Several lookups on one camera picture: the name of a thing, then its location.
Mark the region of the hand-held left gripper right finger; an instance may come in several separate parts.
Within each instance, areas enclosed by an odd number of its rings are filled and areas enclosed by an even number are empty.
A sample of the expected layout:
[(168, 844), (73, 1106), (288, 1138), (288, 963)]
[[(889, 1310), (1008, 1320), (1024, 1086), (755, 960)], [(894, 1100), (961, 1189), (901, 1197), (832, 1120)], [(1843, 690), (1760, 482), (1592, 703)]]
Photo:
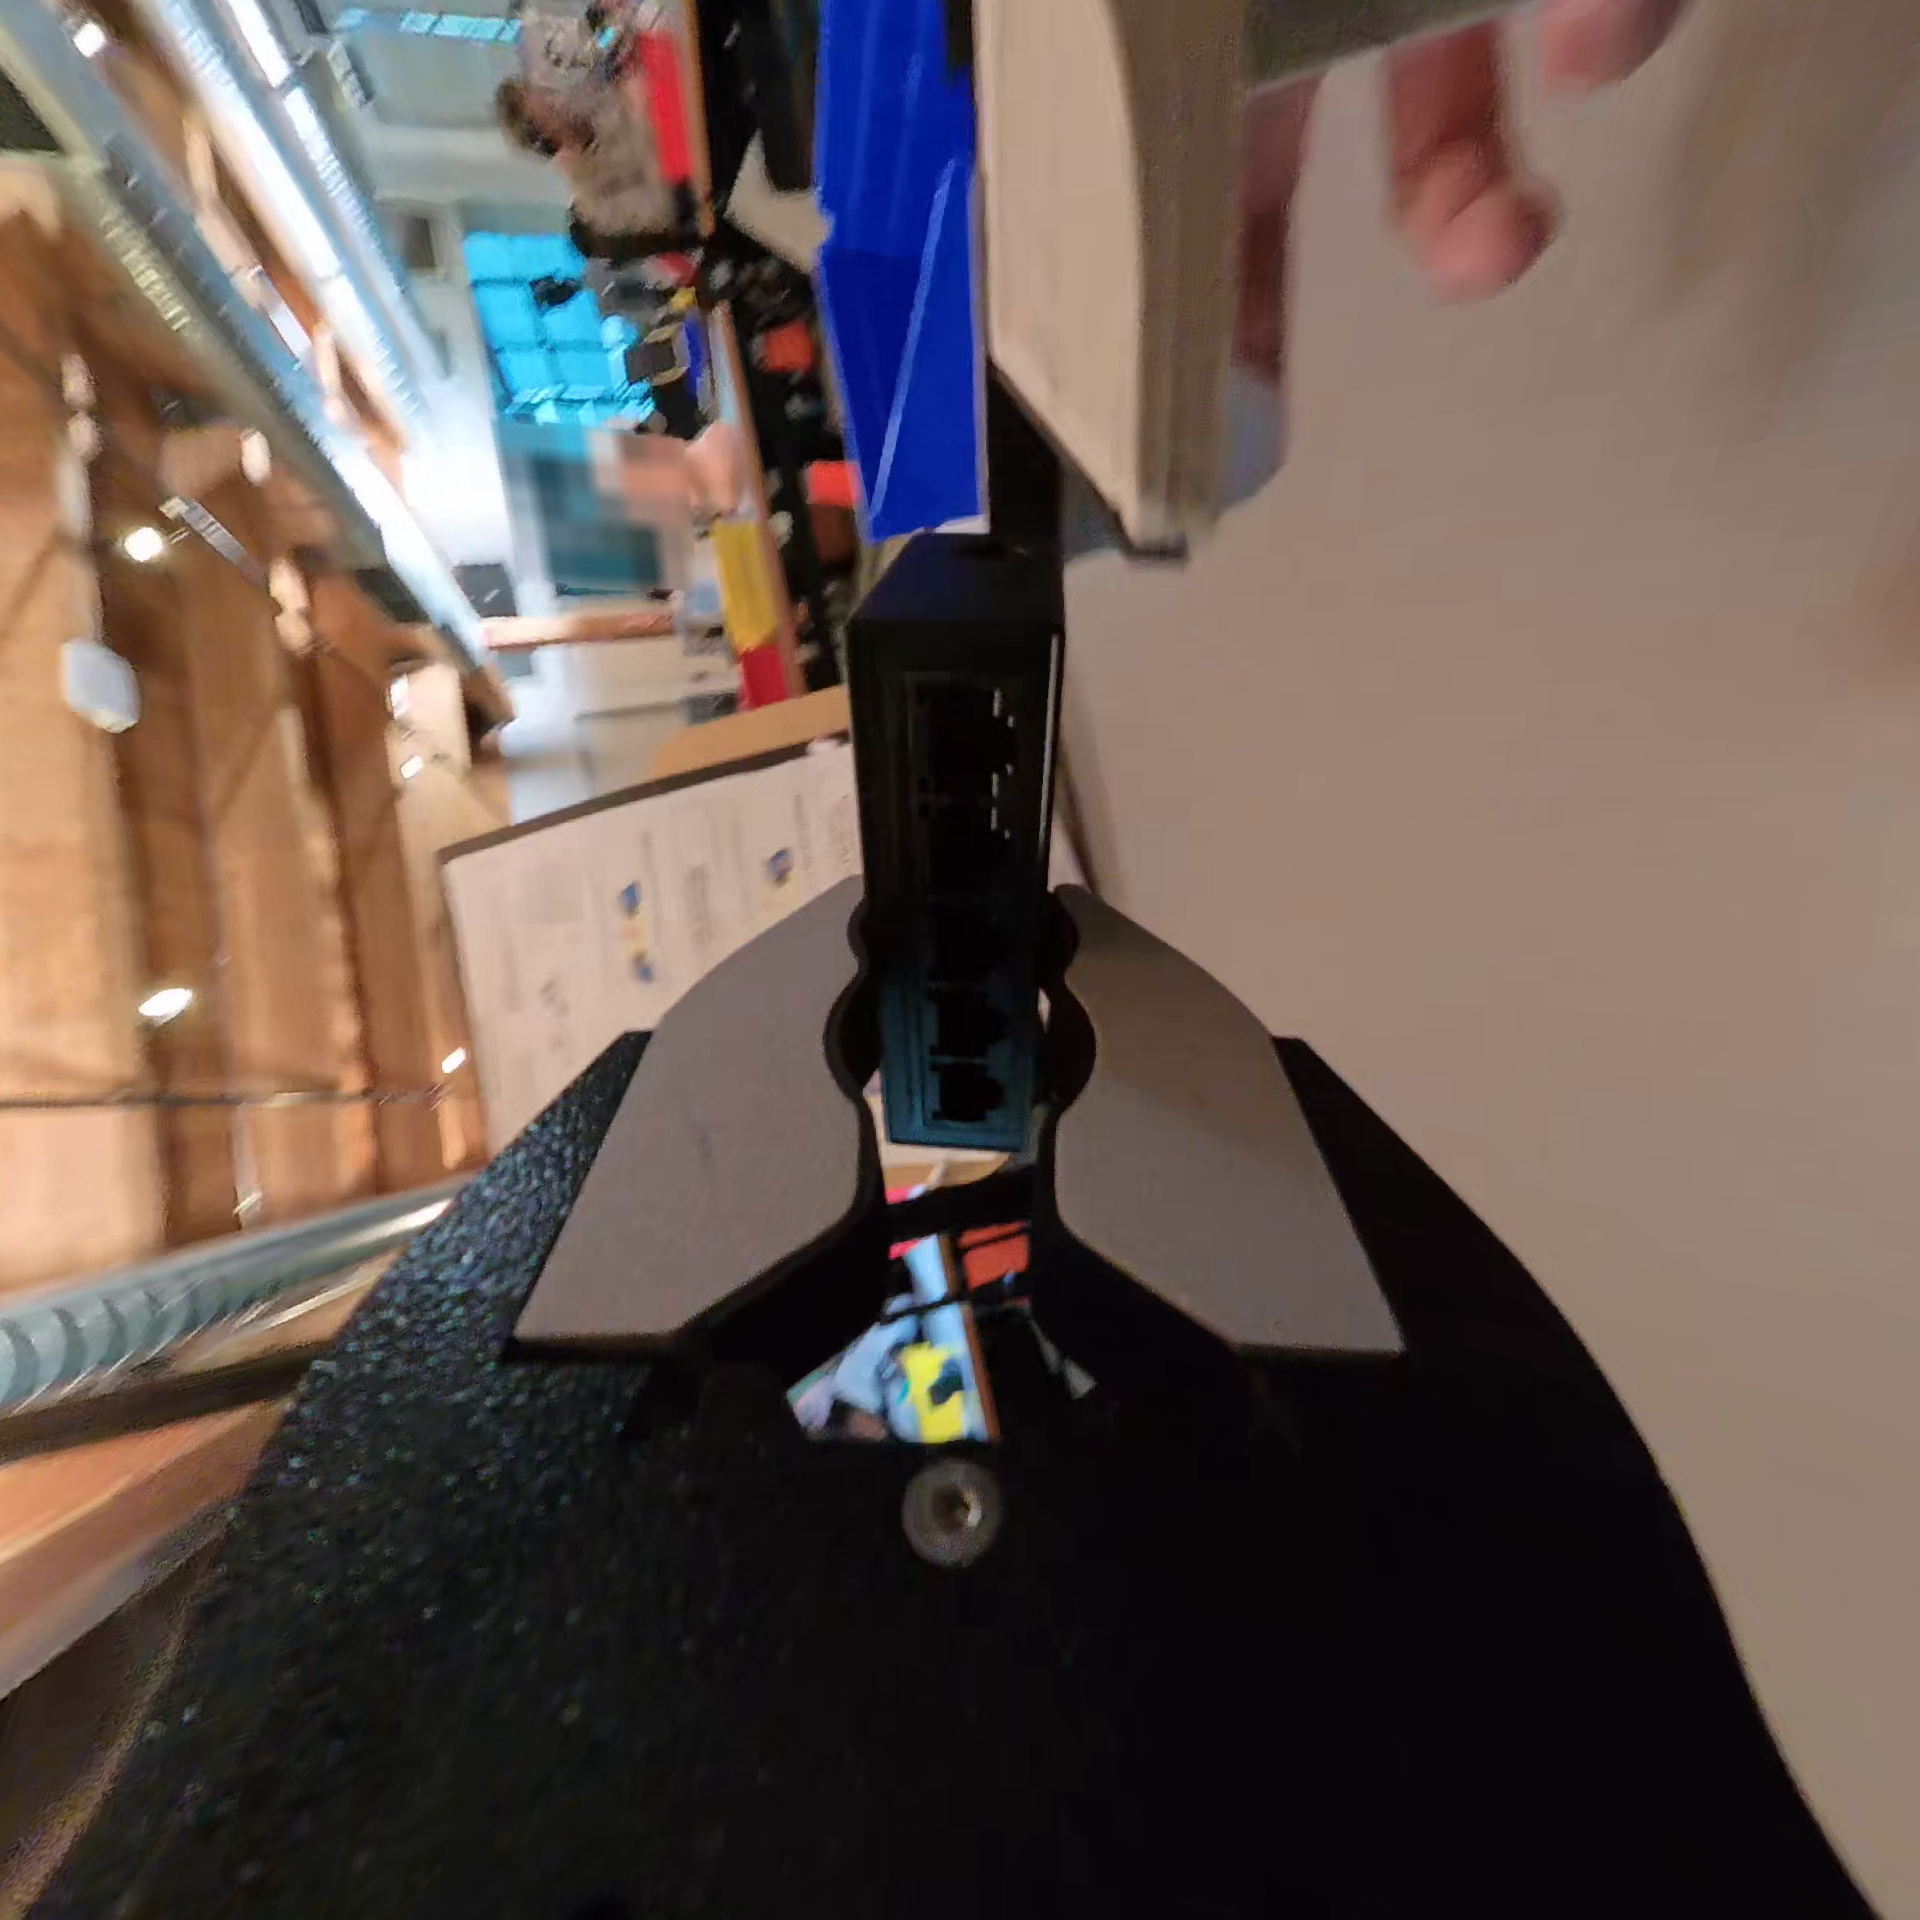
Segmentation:
[(1058, 893), (1094, 1062), (1055, 1126), (1070, 1236), (1250, 1356), (1405, 1356), (1306, 1106), (1261, 1018), (1087, 887)]

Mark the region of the person's right hand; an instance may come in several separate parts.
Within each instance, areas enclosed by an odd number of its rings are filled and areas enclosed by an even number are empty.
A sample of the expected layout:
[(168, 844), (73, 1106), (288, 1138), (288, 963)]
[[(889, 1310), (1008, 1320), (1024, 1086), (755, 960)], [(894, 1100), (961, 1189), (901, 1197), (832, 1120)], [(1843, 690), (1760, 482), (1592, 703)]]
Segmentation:
[[(1686, 3), (1539, 5), (1542, 80), (1579, 98), (1626, 83), (1686, 11)], [(1519, 151), (1507, 40), (1507, 23), (1489, 15), (1407, 40), (1384, 70), (1395, 227), (1431, 287), (1458, 301), (1519, 283), (1557, 231), (1552, 191)]]

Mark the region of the blue plastic bin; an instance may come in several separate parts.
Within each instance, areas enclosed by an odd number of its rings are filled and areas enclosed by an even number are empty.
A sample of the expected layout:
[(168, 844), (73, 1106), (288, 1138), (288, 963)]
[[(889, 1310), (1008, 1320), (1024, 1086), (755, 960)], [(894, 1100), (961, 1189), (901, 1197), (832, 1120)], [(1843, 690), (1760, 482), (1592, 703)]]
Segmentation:
[(826, 3), (817, 280), (863, 530), (983, 520), (987, 350), (976, 268), (973, 7)]

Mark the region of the printed instruction sheet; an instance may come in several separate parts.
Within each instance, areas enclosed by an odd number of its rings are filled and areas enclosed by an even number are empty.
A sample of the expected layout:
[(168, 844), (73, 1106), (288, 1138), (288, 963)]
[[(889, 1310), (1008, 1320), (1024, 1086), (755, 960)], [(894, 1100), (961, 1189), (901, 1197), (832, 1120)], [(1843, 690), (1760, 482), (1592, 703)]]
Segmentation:
[(499, 1151), (613, 1040), (859, 869), (847, 739), (647, 784), (441, 860)]

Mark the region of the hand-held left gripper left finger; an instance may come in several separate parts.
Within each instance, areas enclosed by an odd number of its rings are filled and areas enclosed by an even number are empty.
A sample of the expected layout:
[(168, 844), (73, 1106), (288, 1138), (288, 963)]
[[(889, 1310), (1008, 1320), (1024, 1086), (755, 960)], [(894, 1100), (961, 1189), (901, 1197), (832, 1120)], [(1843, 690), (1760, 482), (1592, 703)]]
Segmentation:
[(512, 1343), (666, 1354), (713, 1332), (873, 1200), (873, 1117), (831, 1050), (859, 877), (694, 983), (649, 1035)]

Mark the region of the black network switch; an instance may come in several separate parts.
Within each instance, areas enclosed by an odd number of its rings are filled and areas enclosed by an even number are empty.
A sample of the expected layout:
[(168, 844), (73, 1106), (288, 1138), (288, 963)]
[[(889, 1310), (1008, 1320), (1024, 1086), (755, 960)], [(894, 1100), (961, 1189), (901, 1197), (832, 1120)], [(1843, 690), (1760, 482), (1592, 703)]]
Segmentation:
[(859, 941), (901, 1146), (1033, 1136), (1064, 679), (1055, 544), (915, 534), (850, 616)]

